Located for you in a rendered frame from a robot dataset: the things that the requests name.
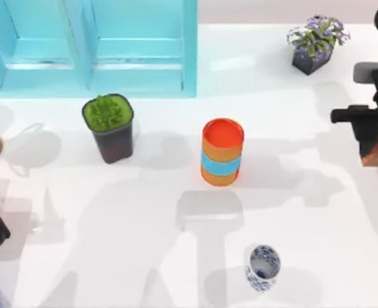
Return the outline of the purple flowers in dark pot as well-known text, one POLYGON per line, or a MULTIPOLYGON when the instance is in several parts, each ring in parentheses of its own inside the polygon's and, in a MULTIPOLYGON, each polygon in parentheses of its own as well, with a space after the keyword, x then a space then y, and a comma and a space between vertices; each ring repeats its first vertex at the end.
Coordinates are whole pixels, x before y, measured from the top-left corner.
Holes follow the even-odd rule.
POLYGON ((286 38, 294 49, 292 66, 309 76, 331 59, 335 46, 345 45, 351 35, 339 19, 315 15, 305 26, 291 28, 286 38))

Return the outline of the orange and blue can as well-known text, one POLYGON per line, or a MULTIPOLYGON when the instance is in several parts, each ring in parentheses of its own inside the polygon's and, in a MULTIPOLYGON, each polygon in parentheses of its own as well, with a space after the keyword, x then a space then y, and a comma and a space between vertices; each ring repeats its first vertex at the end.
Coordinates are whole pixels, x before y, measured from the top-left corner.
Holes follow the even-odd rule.
POLYGON ((238 177, 245 134, 228 118, 210 120, 202 131, 201 174, 214 186, 228 186, 238 177))

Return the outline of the blue and white patterned cup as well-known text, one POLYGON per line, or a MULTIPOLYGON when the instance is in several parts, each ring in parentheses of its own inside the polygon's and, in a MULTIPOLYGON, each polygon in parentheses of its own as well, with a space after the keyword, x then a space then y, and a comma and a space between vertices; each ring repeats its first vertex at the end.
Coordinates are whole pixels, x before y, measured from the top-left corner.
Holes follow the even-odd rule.
POLYGON ((273 247, 267 244, 256 246, 246 258, 246 279, 256 291, 267 292, 276 283, 281 265, 279 254, 273 247))

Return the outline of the light blue rack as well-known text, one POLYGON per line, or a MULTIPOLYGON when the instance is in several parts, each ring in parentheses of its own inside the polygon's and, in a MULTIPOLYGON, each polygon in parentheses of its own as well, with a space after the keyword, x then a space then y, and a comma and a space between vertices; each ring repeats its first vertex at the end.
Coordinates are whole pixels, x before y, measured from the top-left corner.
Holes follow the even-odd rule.
POLYGON ((196 95, 198 0, 0 0, 0 98, 196 95))

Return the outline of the green plant in dark pot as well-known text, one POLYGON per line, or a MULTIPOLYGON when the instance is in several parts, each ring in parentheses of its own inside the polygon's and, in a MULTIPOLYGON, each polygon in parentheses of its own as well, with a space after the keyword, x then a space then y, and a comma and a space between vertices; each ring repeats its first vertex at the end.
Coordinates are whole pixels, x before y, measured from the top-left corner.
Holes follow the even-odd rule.
POLYGON ((134 112, 124 96, 99 95, 84 104, 82 116, 107 164, 132 156, 134 112))

